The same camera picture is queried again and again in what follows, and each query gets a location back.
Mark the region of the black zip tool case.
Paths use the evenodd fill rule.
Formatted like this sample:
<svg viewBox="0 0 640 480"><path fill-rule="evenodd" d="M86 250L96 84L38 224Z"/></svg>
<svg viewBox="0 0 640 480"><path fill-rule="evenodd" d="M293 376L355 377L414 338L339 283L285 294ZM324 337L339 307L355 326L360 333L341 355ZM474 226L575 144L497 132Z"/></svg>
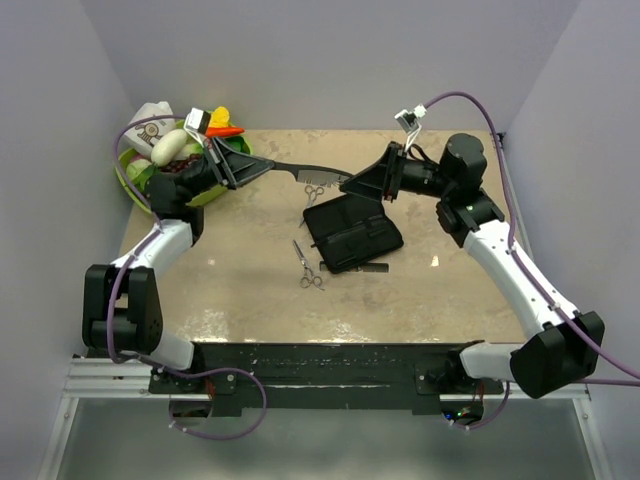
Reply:
<svg viewBox="0 0 640 480"><path fill-rule="evenodd" d="M381 202L341 195L306 208L304 222L327 269L340 274L404 246Z"/></svg>

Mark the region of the black tail comb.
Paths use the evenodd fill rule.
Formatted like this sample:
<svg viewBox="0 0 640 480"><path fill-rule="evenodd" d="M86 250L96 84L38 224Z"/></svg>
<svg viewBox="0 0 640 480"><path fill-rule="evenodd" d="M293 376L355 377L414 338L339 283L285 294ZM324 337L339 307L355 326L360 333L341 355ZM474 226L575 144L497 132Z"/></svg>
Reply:
<svg viewBox="0 0 640 480"><path fill-rule="evenodd" d="M351 173L335 168L278 161L274 161L273 170L288 172L299 183L321 187L340 185L352 177Z"/></svg>

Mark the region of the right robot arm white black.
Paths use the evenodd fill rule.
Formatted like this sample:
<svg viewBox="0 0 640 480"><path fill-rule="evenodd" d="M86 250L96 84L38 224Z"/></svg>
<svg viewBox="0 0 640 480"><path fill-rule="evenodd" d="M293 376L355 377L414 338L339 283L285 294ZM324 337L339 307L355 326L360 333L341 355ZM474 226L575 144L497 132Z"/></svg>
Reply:
<svg viewBox="0 0 640 480"><path fill-rule="evenodd" d="M417 160L415 146L388 144L381 158L344 181L342 192L393 201L399 192L437 200L441 228L489 275L526 335L525 343L475 341L456 349L445 369L448 386L469 392L481 379L510 381L533 399L592 375L605 325L559 293L510 237L509 224L482 187L487 168L482 142L452 135L439 161Z"/></svg>

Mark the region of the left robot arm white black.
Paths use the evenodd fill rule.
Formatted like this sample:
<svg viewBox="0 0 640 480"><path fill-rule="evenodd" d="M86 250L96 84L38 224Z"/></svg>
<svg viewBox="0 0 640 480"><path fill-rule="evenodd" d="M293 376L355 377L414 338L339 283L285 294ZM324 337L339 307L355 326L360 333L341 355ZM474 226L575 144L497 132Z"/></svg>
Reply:
<svg viewBox="0 0 640 480"><path fill-rule="evenodd" d="M204 231L204 211L192 199L212 187L235 190L274 169L272 160L208 140L201 159L177 174L153 175L144 188L158 218L127 254L94 264L85 274L82 340L116 363L139 358L173 369L185 392L200 390L207 368L194 358L195 346L165 329L157 280Z"/></svg>

